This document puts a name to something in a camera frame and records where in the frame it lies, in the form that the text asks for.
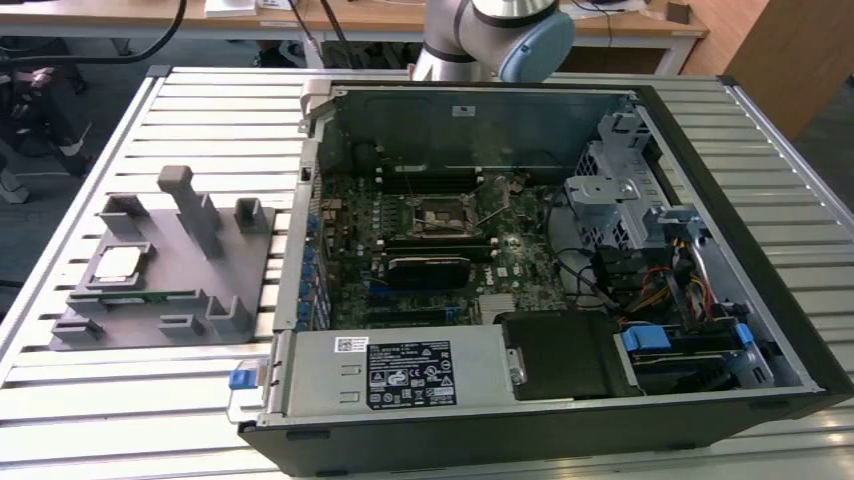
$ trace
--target slotted metal surface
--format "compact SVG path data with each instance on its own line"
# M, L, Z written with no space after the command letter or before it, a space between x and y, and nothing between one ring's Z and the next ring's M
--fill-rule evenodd
M311 71L177 68L168 78L145 80L0 329L0 479L286 478L228 423L227 375L240 360L270 350L300 152L299 92L303 82L320 76L344 78ZM854 370L850 225L811 172L781 153L733 91L703 78L572 75L551 81L656 87L831 350ZM167 164L192 167L193 187L212 193L217 206L252 195L278 209L255 342L47 351L68 288L104 231L93 215L105 194L139 193L147 208L169 208L172 200L155 183ZM690 202L672 167L664 167ZM256 397L244 400L260 405ZM370 478L611 478L616 470L650 479L729 479L769 471L781 478L851 478L853 406L846 402L801 420L758 426L707 449Z

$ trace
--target warning label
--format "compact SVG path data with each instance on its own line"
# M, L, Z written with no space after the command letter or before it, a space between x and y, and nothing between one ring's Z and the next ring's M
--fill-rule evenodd
M367 405L372 410L456 405L451 342L367 347Z

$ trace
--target green circuit board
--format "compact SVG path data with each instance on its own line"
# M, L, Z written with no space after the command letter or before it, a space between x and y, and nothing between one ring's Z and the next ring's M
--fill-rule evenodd
M427 326L416 315L403 322L368 319L383 312L435 314L438 310L444 310L444 324L479 324L476 299L496 293L512 295L516 311L564 309L567 297L542 235L543 192L548 189L524 186L523 179L511 176L486 174L482 185L464 195L390 195L367 179L327 178L322 207L332 272L332 328ZM430 209L442 213L432 215ZM428 212L430 223L419 225L414 218L423 212ZM491 245L488 258L471 262L467 285L455 290L391 291L378 241L431 231L455 234L463 229L476 232Z

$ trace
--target open computer tower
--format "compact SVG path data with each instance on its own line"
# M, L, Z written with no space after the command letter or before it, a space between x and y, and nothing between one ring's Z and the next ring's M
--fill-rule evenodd
M655 90L307 84L264 409L299 476L698 448L851 383Z

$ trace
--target black cable on desk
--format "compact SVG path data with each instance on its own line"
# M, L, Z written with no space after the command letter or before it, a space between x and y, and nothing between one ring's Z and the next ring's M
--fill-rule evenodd
M326 59L323 58L323 52L320 49L320 44L318 43L318 39L311 33L311 30L308 30L308 25L306 25L306 21L303 20L303 15L299 13L299 10L296 9L294 0L288 0L288 4L291 5L291 11L294 12L294 16L296 17L296 22L299 23L299 26L303 29L303 33L306 34L306 39L308 40L312 50L318 53L318 57L320 57L320 62L323 62L323 66L326 67Z
M20 68L20 67L44 67L52 65L69 65L69 64L89 64L89 65L125 65L129 63L141 62L147 60L160 49L169 43L177 29L184 21L184 13L187 12L187 0L179 0L177 12L172 19L172 24L164 32L163 36L157 39L151 46L136 55L128 55L125 57L87 57L83 55L44 55L37 57L20 57L9 60L0 60L0 69Z
M614 30L611 29L611 15L610 13L623 13L626 11L624 8L600 8L595 3L590 3L594 8L587 8L582 6L575 0L572 3L578 8L587 12L599 12L604 15L604 21L608 25L608 46L604 50L603 60L602 60L602 73L608 73L608 57L611 56L611 45L614 45Z
M362 63L356 60L356 55L352 52L352 46L347 41L347 37L344 36L344 31L342 30L342 25L338 23L338 17L335 16L335 11L332 10L332 6L327 0L320 0L320 5L323 6L323 11L326 12L326 18L330 20L330 24L332 25L332 30L335 30L335 35L338 36L338 41L342 42L342 46L344 47L344 53L347 54L347 63L350 69L360 69Z
M19 282L16 280L3 280L3 279L0 279L0 287L24 288L24 282Z

